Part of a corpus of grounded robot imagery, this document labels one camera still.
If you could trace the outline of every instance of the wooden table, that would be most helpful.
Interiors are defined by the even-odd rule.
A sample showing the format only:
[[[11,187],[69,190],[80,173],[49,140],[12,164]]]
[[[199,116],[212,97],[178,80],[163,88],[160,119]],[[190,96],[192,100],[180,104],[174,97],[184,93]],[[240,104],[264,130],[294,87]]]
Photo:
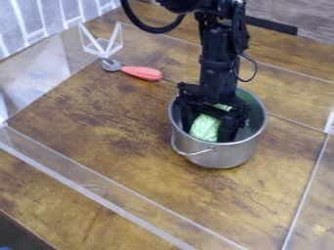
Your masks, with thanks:
[[[162,23],[171,17],[156,6],[137,3],[136,8],[148,21]],[[91,21],[88,26],[103,36],[113,20],[128,22],[121,10]],[[195,21],[188,17],[171,35],[198,43],[195,30]],[[302,82],[302,76],[279,68],[264,71],[258,82],[250,84],[272,115],[256,155],[239,168],[203,170],[174,153],[167,105],[176,95],[175,83],[162,80],[154,85],[120,72],[109,74],[100,70],[99,62],[8,123],[242,246],[279,249],[326,140],[321,128],[331,104],[331,83],[326,81],[334,80],[333,46],[255,27],[250,32],[251,55],[264,63],[313,76],[318,85]],[[168,53],[163,56],[182,65],[182,55],[171,58]],[[275,83],[278,74],[282,81]],[[190,76],[195,75],[195,68],[190,68]],[[290,79],[296,87],[292,92]],[[310,94],[315,102],[321,100],[314,109],[306,101]],[[0,209],[56,248],[175,248],[7,152],[0,151],[0,158]],[[322,210],[333,209],[330,200],[321,199],[319,204]],[[310,218],[306,227],[315,227],[319,218]],[[333,231],[322,230],[317,236],[330,234]],[[317,237],[307,240],[314,243]],[[304,249],[311,244],[298,246]]]

